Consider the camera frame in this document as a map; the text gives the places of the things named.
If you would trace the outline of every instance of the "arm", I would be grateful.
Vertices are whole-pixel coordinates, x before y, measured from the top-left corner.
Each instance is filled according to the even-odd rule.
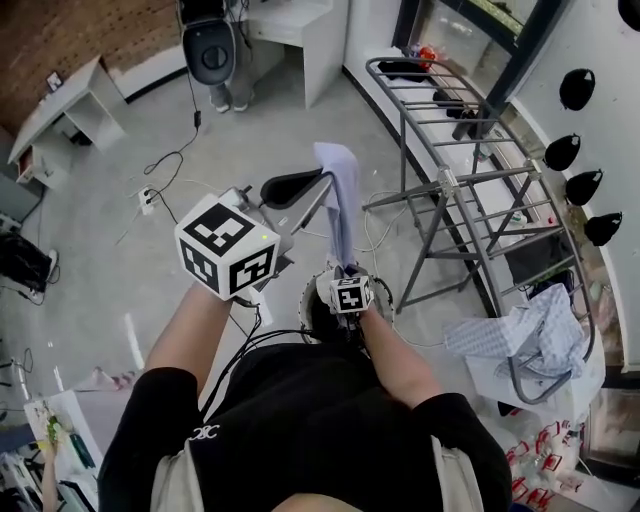
[[[44,449],[44,473],[42,475],[42,510],[56,512],[58,510],[58,486],[56,484],[56,448],[49,444]]]
[[[362,313],[360,325],[378,379],[392,397],[413,409],[442,393],[429,364],[400,339],[375,307]]]
[[[199,395],[209,377],[231,304],[194,283],[151,350],[145,371],[165,367],[186,370],[198,381]]]

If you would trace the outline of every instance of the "electrical outlet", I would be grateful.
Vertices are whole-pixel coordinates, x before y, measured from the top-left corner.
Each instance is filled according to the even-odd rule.
[[[153,197],[153,194],[149,190],[149,187],[144,187],[138,192],[138,199],[140,199],[140,208],[142,209],[143,215],[151,215],[151,213],[153,213],[155,201],[151,202],[151,197]]]

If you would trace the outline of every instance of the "gray floor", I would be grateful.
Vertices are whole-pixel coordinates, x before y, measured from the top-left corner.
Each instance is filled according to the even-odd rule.
[[[363,202],[374,192],[398,187],[397,145],[342,76],[309,111],[304,109],[302,70],[295,59],[289,59],[258,84],[255,103],[246,113],[217,114],[201,86],[196,86],[196,100],[203,111],[203,125],[197,140],[185,150],[179,180],[196,180],[217,189],[251,184],[259,190],[269,177],[315,168],[313,143],[324,141],[344,144],[357,156]],[[83,149],[66,187],[47,194],[39,243],[44,250],[53,247],[60,252],[60,282],[48,289],[46,301],[39,308],[16,294],[3,293],[0,297],[0,329],[5,339],[0,359],[22,357],[25,347],[32,348],[35,365],[28,384],[34,395],[58,392],[54,371],[67,389],[86,378],[95,366],[111,373],[135,368],[125,317],[131,319],[144,357],[189,286],[190,278],[178,264],[173,223],[167,211],[159,206],[151,216],[139,216],[132,222],[138,200],[127,195],[147,182],[162,186],[171,176],[175,160],[159,167],[150,179],[142,176],[142,170],[189,140],[193,133],[192,110],[186,77],[145,95],[129,107],[130,137],[105,155],[94,148]],[[209,191],[197,183],[176,181],[166,199],[181,217]],[[400,207],[390,206],[371,215],[374,241],[399,211]],[[34,242],[38,239],[39,213],[36,210],[23,230],[24,236]],[[127,229],[127,236],[116,245]],[[327,232],[324,211],[308,229]],[[442,235],[441,243],[451,242]],[[369,247],[362,219],[356,246]],[[265,291],[274,325],[298,325],[300,294],[310,276],[323,268],[327,247],[325,239],[297,236],[291,252],[296,265]],[[396,298],[408,281],[418,250],[418,235],[407,212],[376,252],[381,276]],[[373,270],[370,253],[359,252],[357,257]],[[451,284],[463,272],[459,262],[429,260],[415,293]],[[234,315],[246,329],[250,328],[248,312],[234,307]],[[398,318],[397,327],[432,362],[447,390],[475,400],[464,362],[440,345],[443,323],[463,316],[484,316],[473,287],[407,308]],[[213,377],[243,341],[242,333],[230,323]],[[10,401],[19,405],[20,399],[20,394],[14,393]]]

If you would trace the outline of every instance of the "metal drying rack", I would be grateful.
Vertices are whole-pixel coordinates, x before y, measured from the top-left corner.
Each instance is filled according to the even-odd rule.
[[[427,69],[424,72],[382,72],[378,68],[377,64],[381,62],[397,62],[397,63],[414,63],[414,64],[422,64],[426,65]],[[585,362],[591,356],[591,352],[593,351],[593,345],[595,341],[595,322],[593,319],[593,313],[591,310],[588,290],[586,286],[586,280],[584,276],[584,270],[582,268],[582,264],[580,262],[580,257],[564,220],[560,216],[558,211],[558,206],[549,192],[549,187],[545,182],[542,173],[538,167],[536,161],[534,161],[527,149],[523,146],[523,144],[518,140],[518,137],[513,133],[513,131],[504,124],[500,116],[495,112],[495,110],[485,101],[485,99],[458,73],[456,73],[453,69],[442,62],[437,62],[434,60],[428,59],[415,59],[415,58],[405,58],[405,57],[381,57],[371,59],[366,64],[367,72],[373,77],[375,82],[380,86],[386,96],[391,100],[394,106],[400,112],[400,153],[401,153],[401,161],[400,161],[400,193],[394,194],[390,197],[387,197],[383,200],[376,201],[364,207],[365,210],[371,208],[377,208],[383,205],[389,205],[399,202],[406,202],[412,215],[414,218],[415,226],[420,233],[422,238],[422,249],[420,251],[420,255],[418,257],[418,261],[415,264],[413,272],[411,274],[411,278],[409,279],[409,283],[402,294],[402,298],[397,306],[397,311],[400,313],[402,309],[411,304],[416,304],[418,302],[430,299],[437,295],[447,293],[452,290],[462,291],[472,280],[474,275],[482,270],[484,272],[485,281],[487,283],[489,295],[493,302],[493,306],[497,316],[504,316],[507,311],[505,311],[504,305],[504,296],[517,291],[519,288],[524,286],[528,286],[531,284],[540,281],[545,276],[549,276],[550,273],[554,273],[560,270],[564,270],[567,268],[575,268],[575,272],[577,275],[577,283],[575,283],[574,288],[571,290],[570,295],[572,296],[578,291],[582,291],[584,296],[584,302],[586,305],[587,313],[579,319],[582,322],[585,319],[589,319],[589,346],[587,352],[584,356]],[[384,80],[384,77],[422,77],[424,76],[425,80],[423,83],[415,83],[412,85],[392,85],[387,83]],[[449,82],[456,83],[456,85],[449,85]],[[399,91],[402,90],[410,90],[410,89],[426,89],[446,92],[450,98],[449,100],[438,100],[438,101],[405,101],[401,97],[398,96]],[[472,98],[471,101],[467,101],[463,97]],[[473,112],[470,117],[463,116],[460,119],[418,119],[414,117],[414,113],[425,110],[462,110],[466,111],[467,115],[470,112]],[[461,124],[467,123],[470,130],[469,133],[475,134],[470,136],[465,136],[461,140],[449,140],[445,142],[434,142],[429,139],[429,135],[425,132],[424,127],[426,125],[434,125],[434,124],[442,124],[442,123],[450,123],[450,124]],[[500,128],[507,134],[507,138],[483,138],[483,135],[494,125],[499,125]],[[418,187],[414,187],[412,189],[406,189],[406,173],[407,173],[407,125],[409,128],[415,133],[419,141],[424,146],[427,153],[430,155],[431,159],[435,163],[438,168],[438,179],[435,182],[427,183],[424,185],[420,185]],[[496,171],[487,171],[487,172],[478,172],[478,163],[480,157],[480,145],[481,144],[492,144],[495,147],[499,147],[500,144],[512,143],[517,146],[519,151],[523,155],[524,165],[522,167],[511,167],[509,163],[507,163],[506,169],[496,170]],[[442,154],[440,153],[440,149],[446,146],[453,146],[459,144],[473,144],[475,145],[473,151],[473,167],[471,174],[467,175],[456,175],[450,168],[450,166],[446,163]],[[485,183],[492,180],[501,180],[504,178],[515,177],[516,175],[526,176],[524,183],[519,184],[520,188],[516,189],[513,200],[513,205],[511,208],[487,214],[486,210],[482,204],[480,196],[475,189],[475,186],[480,183]],[[545,198],[541,201],[531,202],[529,204],[525,204],[523,201],[529,190],[530,186],[533,183],[538,183]],[[471,193],[472,199],[463,198],[462,190],[468,189]],[[435,207],[426,208],[426,209],[417,209],[415,200],[420,197],[429,196],[434,200]],[[475,203],[480,213],[480,217],[473,217],[471,211],[469,209],[468,204]],[[533,228],[524,228],[518,230],[507,230],[507,226],[509,222],[513,218],[513,214],[519,211],[526,211],[527,209],[533,209],[542,205],[548,204],[555,215],[555,218],[558,221],[558,225],[549,226],[549,227],[533,227]],[[460,216],[462,218],[462,222],[451,223],[444,221],[445,215],[447,215],[447,211],[449,208],[457,208],[460,212]],[[433,217],[431,222],[429,223],[428,228],[425,230],[423,223],[420,219],[420,215],[427,212],[433,212]],[[503,217],[502,222],[497,230],[492,229],[489,221],[494,218]],[[486,230],[488,232],[487,236],[481,236],[478,232],[478,226],[476,225],[478,222],[484,223],[486,226]],[[464,226],[469,235],[469,240],[462,241],[462,243],[458,243],[447,247],[442,250],[432,250],[432,245],[434,242],[434,238],[436,234],[440,231],[444,230],[452,230],[454,228],[458,228],[460,226]],[[493,268],[493,261],[499,257],[503,256],[507,253],[513,252],[517,249],[523,248],[529,244],[538,242],[547,237],[554,235],[562,235],[566,236],[568,243],[571,249],[571,256],[562,259],[544,271],[531,276],[530,278],[515,283],[513,286],[506,290],[500,290],[496,280],[496,274]],[[530,235],[525,236],[525,238],[520,241],[515,242],[512,245],[506,247],[498,247],[498,242],[501,237],[509,236],[509,235]],[[467,247],[473,246],[475,252],[470,252]],[[425,259],[434,258],[434,259],[450,259],[450,260],[467,260],[471,262],[475,262],[470,266],[469,274],[463,279],[460,283],[456,283],[451,286],[447,286],[445,288],[436,290],[432,293],[428,293],[426,295],[422,295],[416,298],[410,298],[411,291],[416,282],[418,274],[420,273],[420,269],[424,264]],[[525,361],[520,361],[516,356],[512,356],[508,358],[509,369],[511,373],[511,380],[513,382],[513,386],[515,391],[524,403],[527,404],[538,404],[544,402],[549,398],[553,393],[555,393],[564,383],[566,383],[571,378],[571,372],[567,372],[563,374],[561,377],[558,377],[553,384],[551,384],[548,388],[546,388],[539,396],[537,397],[529,397],[523,390],[522,386],[522,375],[521,369],[530,364],[533,360],[541,357],[541,354],[538,353],[532,357],[529,357]]]

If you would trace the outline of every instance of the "white desk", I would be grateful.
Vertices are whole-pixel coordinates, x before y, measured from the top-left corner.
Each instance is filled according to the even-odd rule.
[[[115,84],[95,57],[74,73],[55,93],[42,102],[22,125],[9,155],[9,162],[32,148],[30,168],[21,169],[18,182],[36,178],[50,188],[66,179],[74,156],[74,145],[52,125],[65,115],[100,150],[107,150],[126,134],[117,118],[126,106]]]
[[[348,13],[346,0],[254,1],[247,13],[252,39],[303,49],[307,108],[342,69]]]

